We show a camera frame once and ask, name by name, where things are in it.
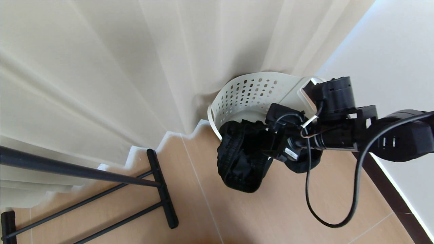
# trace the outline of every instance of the white laundry basket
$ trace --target white laundry basket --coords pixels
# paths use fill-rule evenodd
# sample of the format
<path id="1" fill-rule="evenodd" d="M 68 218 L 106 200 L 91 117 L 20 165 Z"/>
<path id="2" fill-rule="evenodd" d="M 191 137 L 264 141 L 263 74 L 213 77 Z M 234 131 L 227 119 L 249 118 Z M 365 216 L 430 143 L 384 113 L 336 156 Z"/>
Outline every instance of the white laundry basket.
<path id="1" fill-rule="evenodd" d="M 208 120 L 214 133 L 221 140 L 218 129 L 227 121 L 264 122 L 265 115 L 272 103 L 304 110 L 306 116 L 315 114 L 309 98 L 302 89 L 312 81 L 325 81 L 316 76 L 297 77 L 277 72 L 259 72 L 234 78 L 218 93 L 208 107 Z"/>

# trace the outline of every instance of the baseboard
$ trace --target baseboard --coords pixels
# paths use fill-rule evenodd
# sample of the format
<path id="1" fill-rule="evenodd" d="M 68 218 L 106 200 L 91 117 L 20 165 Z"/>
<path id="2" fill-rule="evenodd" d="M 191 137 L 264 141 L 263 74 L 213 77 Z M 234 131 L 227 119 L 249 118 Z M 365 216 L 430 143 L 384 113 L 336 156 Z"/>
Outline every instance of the baseboard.
<path id="1" fill-rule="evenodd" d="M 358 158 L 358 152 L 354 152 L 353 154 Z M 411 209 L 407 206 L 405 200 L 370 154 L 366 155 L 363 168 L 392 208 L 405 230 L 407 230 L 414 243 L 433 243 Z"/>

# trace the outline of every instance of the curtain fold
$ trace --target curtain fold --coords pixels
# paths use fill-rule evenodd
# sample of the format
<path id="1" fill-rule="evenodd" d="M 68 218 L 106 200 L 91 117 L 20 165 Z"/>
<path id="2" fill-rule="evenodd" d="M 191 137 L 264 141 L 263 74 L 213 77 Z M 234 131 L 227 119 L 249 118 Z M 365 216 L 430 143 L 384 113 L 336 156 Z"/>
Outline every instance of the curtain fold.
<path id="1" fill-rule="evenodd" d="M 132 145 L 192 133 L 236 76 L 314 74 L 373 1 L 2 2 L 0 144 L 122 167 Z M 10 199 L 1 207 L 84 183 L 34 171 L 0 178 Z"/>

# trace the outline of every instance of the black metal bar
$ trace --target black metal bar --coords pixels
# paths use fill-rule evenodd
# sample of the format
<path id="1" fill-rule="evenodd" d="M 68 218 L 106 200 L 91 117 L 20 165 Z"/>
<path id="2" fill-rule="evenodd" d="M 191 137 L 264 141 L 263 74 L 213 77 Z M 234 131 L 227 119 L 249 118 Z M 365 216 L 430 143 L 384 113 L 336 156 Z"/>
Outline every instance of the black metal bar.
<path id="1" fill-rule="evenodd" d="M 160 169 L 160 163 L 158 162 L 157 153 L 152 149 L 148 149 L 146 151 L 146 154 L 148 155 L 149 164 L 151 165 L 151 170 L 154 174 L 155 181 L 161 183 L 161 187 L 158 188 L 158 194 L 160 195 L 161 201 L 164 202 L 163 208 L 166 215 L 167 223 L 169 224 L 169 227 L 171 229 L 174 229 L 179 224 L 178 217 L 176 216 L 172 200 L 170 199 L 169 190 L 167 189 L 163 173 Z"/>
<path id="2" fill-rule="evenodd" d="M 103 170 L 65 163 L 49 158 L 39 157 L 18 150 L 0 146 L 0 164 L 54 174 L 70 175 L 81 178 L 113 181 L 133 185 L 160 187 L 161 183 L 131 176 L 115 174 Z"/>
<path id="3" fill-rule="evenodd" d="M 148 172 L 145 172 L 145 173 L 143 173 L 143 174 L 137 176 L 136 178 L 143 178 L 143 177 L 146 177 L 146 176 L 151 175 L 151 174 L 152 174 L 152 170 L 150 170 L 150 171 L 148 171 Z M 61 210 L 61 211 L 59 211 L 59 212 L 57 212 L 57 213 L 55 213 L 55 214 L 52 214 L 52 215 L 50 215 L 50 216 L 48 216 L 48 217 L 46 217 L 46 218 L 41 219 L 41 220 L 39 220 L 39 221 L 37 221 L 37 222 L 35 222 L 35 223 L 33 223 L 33 224 L 27 225 L 27 226 L 25 226 L 25 227 L 23 227 L 23 228 L 21 228 L 21 229 L 19 229 L 19 230 L 17 230 L 17 231 L 16 231 L 16 230 L 13 230 L 13 231 L 9 231 L 8 233 L 2 233 L 2 234 L 3 234 L 3 235 L 2 235 L 2 240 L 3 240 L 3 239 L 7 239 L 7 238 L 14 237 L 14 236 L 16 236 L 16 235 L 18 235 L 18 234 L 21 234 L 21 233 L 23 233 L 23 232 L 25 232 L 25 231 L 30 230 L 31 228 L 35 228 L 36 226 L 38 226 L 38 225 L 40 225 L 40 224 L 43 224 L 43 223 L 45 223 L 45 222 L 47 222 L 47 221 L 50 221 L 50 220 L 52 220 L 52 219 L 54 219 L 54 218 L 56 218 L 56 217 L 59 217 L 60 215 L 66 214 L 67 212 L 70 212 L 70 211 L 72 211 L 72 210 L 74 210 L 74 209 L 76 209 L 76 208 L 79 208 L 79 207 L 81 207 L 81 206 L 83 206 L 83 205 L 85 205 L 85 204 L 87 204 L 87 203 L 89 203 L 89 202 L 92 202 L 92 201 L 94 201 L 94 200 L 96 200 L 96 199 L 98 199 L 98 198 L 100 198 L 100 197 L 103 197 L 103 196 L 105 196 L 105 195 L 107 195 L 107 194 L 109 194 L 109 193 L 112 193 L 112 192 L 114 192 L 114 191 L 116 191 L 116 190 L 119 190 L 119 189 L 121 189 L 122 187 L 127 186 L 127 185 L 128 185 L 128 184 L 125 184 L 125 183 L 120 184 L 120 185 L 117 185 L 117 186 L 112 187 L 112 188 L 110 188 L 110 189 L 108 189 L 108 190 L 105 190 L 105 191 L 103 191 L 103 192 L 101 192 L 101 193 L 98 193 L 98 194 L 96 194 L 96 195 L 93 196 L 93 197 L 90 197 L 90 198 L 88 198 L 88 199 L 86 199 L 86 200 L 83 200 L 83 201 L 81 201 L 81 202 L 79 202 L 79 203 L 77 203 L 77 204 L 75 204 L 75 205 L 73 205 L 73 206 L 71 206 L 71 207 L 69 207 L 69 208 L 63 209 L 63 210 Z"/>
<path id="4" fill-rule="evenodd" d="M 126 224 L 126 223 L 128 223 L 128 222 L 130 222 L 130 221 L 132 221 L 134 219 L 137 219 L 138 217 L 140 217 L 140 216 L 142 216 L 144 214 L 147 214 L 147 213 L 151 212 L 152 210 L 154 210 L 154 209 L 156 209 L 156 208 L 158 208 L 160 206 L 163 206 L 163 205 L 164 205 L 163 202 L 156 203 L 156 204 L 148 207 L 147 209 L 144 209 L 144 210 L 136 213 L 133 216 L 130 216 L 130 217 L 128 217 L 128 218 L 126 218 L 126 219 L 124 219 L 122 221 L 119 221 L 118 223 L 116 223 L 116 224 L 114 224 L 114 225 L 112 225 L 110 227 L 107 227 L 107 228 L 105 228 L 102 231 L 98 231 L 98 232 L 96 232 L 95 234 L 93 234 L 91 236 L 88 236 L 88 237 L 86 237 L 84 239 L 81 239 L 78 242 L 75 242 L 74 244 L 82 244 L 82 243 L 86 243 L 86 242 L 88 242 L 90 240 L 93 240 L 93 239 L 97 238 L 98 236 L 101 236 L 101 235 L 103 235 L 103 234 L 105 234 L 105 233 L 107 233 L 107 232 L 109 232 L 109 231 L 111 231 L 113 229 L 116 229 L 117 227 L 119 227 L 119 226 L 121 226 L 123 224 Z"/>
<path id="5" fill-rule="evenodd" d="M 16 244 L 16 237 L 12 238 L 3 238 L 3 236 L 7 236 L 9 233 L 12 233 L 16 230 L 15 226 L 15 212 L 8 211 L 3 212 L 1 214 L 1 232 L 2 232 L 2 241 L 3 244 Z"/>

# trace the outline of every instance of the floor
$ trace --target floor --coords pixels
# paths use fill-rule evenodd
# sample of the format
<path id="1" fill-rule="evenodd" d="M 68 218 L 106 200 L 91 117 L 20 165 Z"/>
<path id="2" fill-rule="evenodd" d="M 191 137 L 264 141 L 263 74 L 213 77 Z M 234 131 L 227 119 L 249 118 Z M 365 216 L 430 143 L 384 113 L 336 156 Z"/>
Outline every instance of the floor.
<path id="1" fill-rule="evenodd" d="M 217 173 L 219 143 L 209 124 L 203 121 L 192 135 L 168 136 L 157 149 L 179 218 L 176 229 L 168 227 L 163 209 L 158 208 L 90 243 L 413 243 L 366 173 L 362 175 L 354 218 L 343 228 L 331 229 L 321 225 L 306 206 L 306 175 L 291 172 L 281 162 L 273 162 L 255 193 L 227 188 Z M 128 170 L 108 170 L 138 175 L 150 168 L 145 149 L 131 152 L 128 161 Z M 328 222 L 341 221 L 349 210 L 354 168 L 351 153 L 327 151 L 312 171 L 312 206 Z M 32 209 L 15 209 L 18 228 L 114 185 L 92 181 L 68 194 L 49 194 Z M 72 243 L 158 201 L 155 188 L 128 185 L 20 234 L 18 243 Z"/>

